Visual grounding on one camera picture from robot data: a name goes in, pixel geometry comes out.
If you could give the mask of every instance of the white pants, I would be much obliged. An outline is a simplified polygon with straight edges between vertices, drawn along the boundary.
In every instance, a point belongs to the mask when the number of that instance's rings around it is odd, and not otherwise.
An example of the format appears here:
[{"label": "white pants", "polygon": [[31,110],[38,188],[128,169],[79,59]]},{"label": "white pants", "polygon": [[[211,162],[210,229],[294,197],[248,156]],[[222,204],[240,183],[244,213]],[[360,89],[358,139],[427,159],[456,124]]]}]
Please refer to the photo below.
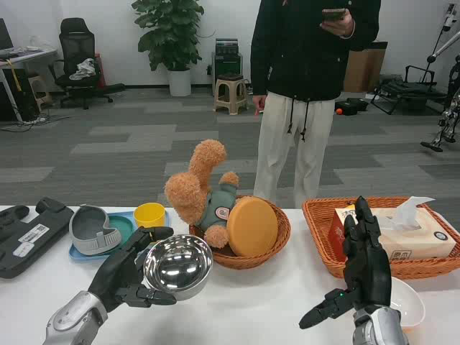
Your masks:
[{"label": "white pants", "polygon": [[[310,102],[305,141],[297,142],[294,204],[316,198],[323,167],[324,151],[331,132],[335,101]],[[276,190],[296,132],[303,131],[307,103],[294,101],[292,134],[288,134],[292,99],[269,93],[265,102],[259,137],[259,159],[254,195],[276,202]]]}]

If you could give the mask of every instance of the table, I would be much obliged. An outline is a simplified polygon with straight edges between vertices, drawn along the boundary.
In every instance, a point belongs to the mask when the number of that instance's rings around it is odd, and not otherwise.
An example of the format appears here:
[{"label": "table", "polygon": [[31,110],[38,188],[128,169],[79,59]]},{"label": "table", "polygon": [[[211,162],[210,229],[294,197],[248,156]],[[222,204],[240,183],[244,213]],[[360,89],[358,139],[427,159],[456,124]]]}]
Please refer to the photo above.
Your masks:
[{"label": "table", "polygon": [[[133,210],[105,209],[109,213]],[[187,225],[176,212],[167,212],[175,233],[187,233]],[[333,288],[345,288],[345,283],[323,266],[302,212],[285,212],[292,226],[291,238],[269,262],[246,271],[215,264],[204,290],[177,305],[149,309],[121,305],[109,314],[93,344],[351,345],[351,311],[307,331],[298,328],[304,313]],[[78,291],[88,289],[101,262],[73,262],[68,256],[70,243],[67,235],[22,275],[0,279],[2,344],[41,344],[50,316]],[[410,343],[456,344],[460,271],[409,283],[420,293],[427,310],[424,323],[408,335]]]},{"label": "table", "polygon": [[[52,54],[55,54],[56,52],[57,52],[56,49],[46,49],[41,52],[35,52],[33,54],[15,57],[15,58],[10,59],[10,61],[13,65],[16,63],[27,63],[30,60],[42,58],[47,55],[52,55]],[[16,110],[17,105],[16,105],[16,101],[14,100],[12,90],[10,89],[8,81],[5,78],[5,73],[3,72],[3,68],[8,68],[8,67],[9,67],[9,64],[7,62],[0,61],[0,81],[3,83],[6,89],[6,94],[8,95],[9,101],[11,102],[14,112],[16,113],[17,121],[22,122],[21,114]]]}]

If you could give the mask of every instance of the stainless steel bowl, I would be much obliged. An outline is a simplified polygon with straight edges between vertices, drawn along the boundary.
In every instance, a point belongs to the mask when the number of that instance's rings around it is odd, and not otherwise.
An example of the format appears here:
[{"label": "stainless steel bowl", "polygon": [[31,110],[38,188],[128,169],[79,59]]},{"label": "stainless steel bowl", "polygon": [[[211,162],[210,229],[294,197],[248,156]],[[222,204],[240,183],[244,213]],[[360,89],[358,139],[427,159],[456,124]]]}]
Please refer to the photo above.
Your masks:
[{"label": "stainless steel bowl", "polygon": [[204,288],[212,266],[213,254],[204,240],[176,235],[153,246],[144,262],[144,276],[152,289],[187,300]]}]

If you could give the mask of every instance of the white flower pot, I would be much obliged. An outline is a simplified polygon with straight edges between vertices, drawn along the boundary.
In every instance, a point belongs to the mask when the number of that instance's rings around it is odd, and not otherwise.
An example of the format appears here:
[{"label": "white flower pot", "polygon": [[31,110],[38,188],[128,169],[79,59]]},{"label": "white flower pot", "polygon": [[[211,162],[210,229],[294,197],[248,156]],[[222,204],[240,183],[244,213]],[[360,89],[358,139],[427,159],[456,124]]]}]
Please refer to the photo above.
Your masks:
[{"label": "white flower pot", "polygon": [[171,96],[184,97],[192,93],[192,83],[190,81],[190,70],[176,71],[170,70],[170,92]]}]

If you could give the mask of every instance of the plush bear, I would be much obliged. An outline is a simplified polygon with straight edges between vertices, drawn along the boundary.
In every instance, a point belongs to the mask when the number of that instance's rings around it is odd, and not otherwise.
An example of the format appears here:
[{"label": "plush bear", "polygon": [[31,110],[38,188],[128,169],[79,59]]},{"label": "plush bear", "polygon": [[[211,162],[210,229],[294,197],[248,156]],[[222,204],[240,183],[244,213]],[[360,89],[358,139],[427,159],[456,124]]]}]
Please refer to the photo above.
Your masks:
[{"label": "plush bear", "polygon": [[187,172],[172,176],[165,186],[171,206],[184,222],[201,228],[205,241],[214,248],[229,243],[227,219],[236,203],[239,178],[225,173],[216,190],[208,185],[213,169],[226,160],[226,150],[217,140],[201,142],[193,153]]}]

